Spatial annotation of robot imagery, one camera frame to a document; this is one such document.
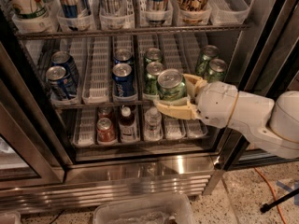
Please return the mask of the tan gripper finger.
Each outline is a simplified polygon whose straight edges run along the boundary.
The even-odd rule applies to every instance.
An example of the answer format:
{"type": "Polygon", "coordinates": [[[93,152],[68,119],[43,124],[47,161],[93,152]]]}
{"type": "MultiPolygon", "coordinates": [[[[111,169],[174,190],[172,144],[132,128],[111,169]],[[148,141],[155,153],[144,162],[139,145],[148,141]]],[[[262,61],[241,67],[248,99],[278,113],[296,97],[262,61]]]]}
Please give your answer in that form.
{"type": "Polygon", "coordinates": [[[199,90],[207,84],[207,81],[202,77],[191,74],[184,74],[183,76],[185,78],[187,93],[191,98],[195,98],[199,90]]]}
{"type": "Polygon", "coordinates": [[[201,115],[195,104],[192,104],[189,97],[176,101],[155,100],[154,105],[164,115],[175,119],[200,119],[201,115]]]}

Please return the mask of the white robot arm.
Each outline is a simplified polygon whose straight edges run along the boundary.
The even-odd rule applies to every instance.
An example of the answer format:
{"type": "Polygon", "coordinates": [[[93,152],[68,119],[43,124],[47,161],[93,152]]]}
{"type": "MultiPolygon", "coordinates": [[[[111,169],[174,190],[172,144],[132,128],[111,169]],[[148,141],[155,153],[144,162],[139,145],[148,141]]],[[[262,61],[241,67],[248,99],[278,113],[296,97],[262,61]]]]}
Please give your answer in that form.
{"type": "Polygon", "coordinates": [[[285,159],[299,157],[299,92],[276,100],[240,91],[220,81],[186,74],[188,96],[156,100],[157,109],[176,119],[200,119],[208,126],[236,130],[256,147],[285,159]]]}

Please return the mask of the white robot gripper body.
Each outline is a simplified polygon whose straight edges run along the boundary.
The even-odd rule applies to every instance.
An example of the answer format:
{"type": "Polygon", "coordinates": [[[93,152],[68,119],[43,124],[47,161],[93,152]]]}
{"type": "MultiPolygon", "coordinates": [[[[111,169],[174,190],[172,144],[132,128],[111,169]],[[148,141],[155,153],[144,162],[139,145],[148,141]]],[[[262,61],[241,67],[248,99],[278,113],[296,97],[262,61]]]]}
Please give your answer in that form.
{"type": "Polygon", "coordinates": [[[208,126],[226,127],[237,97],[238,89],[234,85],[220,81],[206,84],[195,98],[200,120],[208,126]]]}

